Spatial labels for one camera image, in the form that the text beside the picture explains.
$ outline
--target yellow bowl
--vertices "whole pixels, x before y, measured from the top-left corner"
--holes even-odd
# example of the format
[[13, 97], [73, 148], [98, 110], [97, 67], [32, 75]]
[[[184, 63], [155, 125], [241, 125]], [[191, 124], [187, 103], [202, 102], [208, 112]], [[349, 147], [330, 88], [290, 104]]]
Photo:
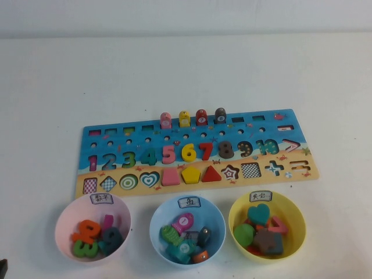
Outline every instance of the yellow bowl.
[[[234, 237], [234, 228], [247, 219], [248, 208], [260, 203], [265, 203], [270, 208], [270, 217], [278, 216], [289, 229], [288, 234], [283, 236], [282, 255], [256, 256], [242, 247]], [[305, 220], [298, 207], [285, 196], [271, 191], [254, 191], [238, 198], [230, 209], [228, 227], [239, 251], [258, 263], [272, 263], [293, 255], [302, 246], [306, 237]]]

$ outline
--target checkered pattern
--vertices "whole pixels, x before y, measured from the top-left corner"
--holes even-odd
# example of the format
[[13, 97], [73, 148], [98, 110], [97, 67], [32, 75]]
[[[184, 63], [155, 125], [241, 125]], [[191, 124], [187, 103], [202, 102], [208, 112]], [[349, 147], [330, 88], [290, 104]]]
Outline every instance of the checkered pattern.
[[107, 176], [105, 180], [102, 181], [100, 184], [101, 187], [106, 191], [110, 192], [112, 188], [116, 185], [116, 181], [112, 179], [111, 177]]
[[83, 194], [91, 194], [97, 192], [97, 178], [84, 179]]
[[261, 171], [258, 163], [241, 164], [244, 178], [261, 177]]

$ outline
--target green circle piece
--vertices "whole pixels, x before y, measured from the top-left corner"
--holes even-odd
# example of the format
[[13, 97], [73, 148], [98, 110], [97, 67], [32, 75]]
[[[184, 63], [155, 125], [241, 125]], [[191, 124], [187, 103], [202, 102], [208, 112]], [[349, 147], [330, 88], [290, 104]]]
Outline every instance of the green circle piece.
[[138, 178], [134, 174], [126, 174], [120, 179], [120, 187], [124, 190], [132, 190], [138, 184]]
[[254, 236], [255, 229], [249, 224], [241, 224], [234, 230], [235, 239], [244, 248], [252, 244]]

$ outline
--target blue bowl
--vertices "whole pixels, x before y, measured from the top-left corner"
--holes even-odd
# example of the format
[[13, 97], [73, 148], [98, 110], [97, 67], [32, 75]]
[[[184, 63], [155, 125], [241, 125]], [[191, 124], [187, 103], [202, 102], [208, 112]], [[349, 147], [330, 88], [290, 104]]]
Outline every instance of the blue bowl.
[[197, 267], [208, 260], [196, 264], [180, 264], [175, 262], [170, 255], [166, 253], [168, 243], [161, 237], [160, 229], [165, 225], [175, 223], [180, 215], [188, 212], [194, 215], [194, 224], [187, 231], [200, 231], [202, 227], [207, 226], [212, 232], [207, 246], [203, 248], [203, 251], [207, 250], [208, 252], [208, 260], [218, 253], [226, 237], [226, 225], [221, 211], [209, 200], [201, 198], [200, 196], [183, 195], [162, 203], [151, 218], [151, 243], [164, 260], [182, 268]]

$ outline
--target white wall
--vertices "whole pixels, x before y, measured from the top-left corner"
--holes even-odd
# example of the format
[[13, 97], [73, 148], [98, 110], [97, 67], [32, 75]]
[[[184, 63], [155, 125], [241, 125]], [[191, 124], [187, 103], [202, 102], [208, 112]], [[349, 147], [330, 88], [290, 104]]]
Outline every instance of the white wall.
[[371, 0], [0, 0], [0, 38], [372, 30]]

